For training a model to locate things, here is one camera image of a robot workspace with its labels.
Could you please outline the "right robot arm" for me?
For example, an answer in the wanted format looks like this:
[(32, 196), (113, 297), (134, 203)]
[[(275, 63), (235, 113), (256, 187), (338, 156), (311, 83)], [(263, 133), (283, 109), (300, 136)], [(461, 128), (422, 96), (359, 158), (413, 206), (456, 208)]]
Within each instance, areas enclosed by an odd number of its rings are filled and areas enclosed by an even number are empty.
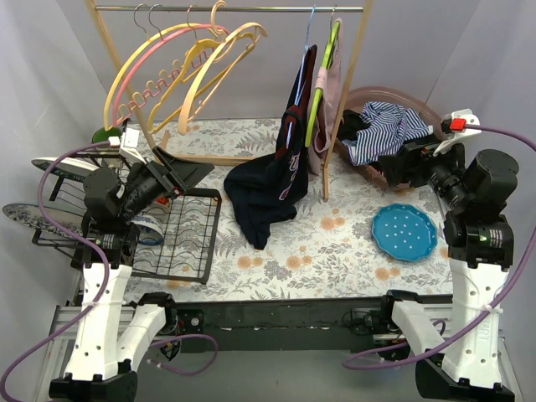
[(456, 144), (410, 144), (380, 164), (390, 184), (429, 185), (446, 204), (444, 236), (452, 274), (451, 335), (441, 338), (414, 292), (389, 291), (380, 313), (405, 336), (424, 399), (513, 401), (498, 367), (499, 304), (513, 263), (514, 236), (502, 211), (518, 185), (517, 161), (480, 151), (470, 164)]

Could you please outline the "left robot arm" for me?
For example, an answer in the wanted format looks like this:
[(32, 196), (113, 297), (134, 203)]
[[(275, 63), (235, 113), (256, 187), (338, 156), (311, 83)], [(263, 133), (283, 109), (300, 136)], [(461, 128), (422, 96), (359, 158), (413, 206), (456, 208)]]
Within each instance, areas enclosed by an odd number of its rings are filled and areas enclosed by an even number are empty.
[(152, 340), (179, 323), (173, 297), (149, 293), (124, 331), (119, 329), (126, 284), (131, 277), (140, 230), (134, 218), (160, 197), (188, 193), (212, 170), (210, 163), (177, 158), (160, 147), (156, 160), (140, 159), (128, 176), (99, 167), (83, 182), (86, 214), (82, 310), (75, 346), (64, 374), (51, 381), (49, 397), (65, 401), (133, 401), (137, 368)]

